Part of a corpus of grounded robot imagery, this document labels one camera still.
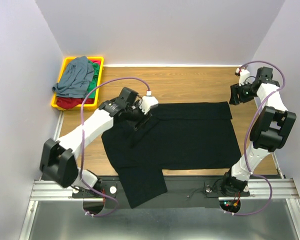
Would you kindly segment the black t shirt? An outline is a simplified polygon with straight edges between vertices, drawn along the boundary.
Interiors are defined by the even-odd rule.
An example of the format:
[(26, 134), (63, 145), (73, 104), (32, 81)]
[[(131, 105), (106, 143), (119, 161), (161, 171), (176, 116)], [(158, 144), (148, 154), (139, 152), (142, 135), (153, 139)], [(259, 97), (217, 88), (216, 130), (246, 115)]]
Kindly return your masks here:
[(138, 130), (123, 121), (101, 139), (131, 208), (167, 192), (163, 170), (226, 169), (241, 157), (227, 102), (161, 103)]

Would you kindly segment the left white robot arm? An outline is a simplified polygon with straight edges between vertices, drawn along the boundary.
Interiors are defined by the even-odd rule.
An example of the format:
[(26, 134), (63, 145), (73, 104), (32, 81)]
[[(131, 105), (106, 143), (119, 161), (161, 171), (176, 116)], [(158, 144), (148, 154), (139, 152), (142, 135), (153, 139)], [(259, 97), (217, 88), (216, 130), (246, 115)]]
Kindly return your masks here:
[(138, 93), (124, 87), (119, 96), (103, 102), (79, 126), (58, 139), (48, 139), (40, 160), (40, 171), (63, 188), (83, 188), (90, 197), (101, 193), (98, 177), (77, 166), (77, 158), (84, 156), (85, 148), (115, 124), (128, 121), (137, 130), (151, 117), (151, 110), (159, 104), (151, 91), (141, 99)]

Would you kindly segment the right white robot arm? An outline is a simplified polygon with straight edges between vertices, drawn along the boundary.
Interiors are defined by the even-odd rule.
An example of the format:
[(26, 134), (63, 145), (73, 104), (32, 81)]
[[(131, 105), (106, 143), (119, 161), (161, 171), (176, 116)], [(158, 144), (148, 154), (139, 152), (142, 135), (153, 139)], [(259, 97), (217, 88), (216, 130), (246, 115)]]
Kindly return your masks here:
[(272, 68), (260, 67), (252, 76), (243, 65), (236, 69), (235, 75), (239, 80), (230, 87), (229, 103), (236, 106), (259, 98), (260, 105), (245, 135), (242, 157), (220, 182), (221, 192), (226, 196), (248, 191), (248, 181), (256, 167), (265, 157), (283, 148), (297, 119), (281, 99), (284, 83), (273, 79)]

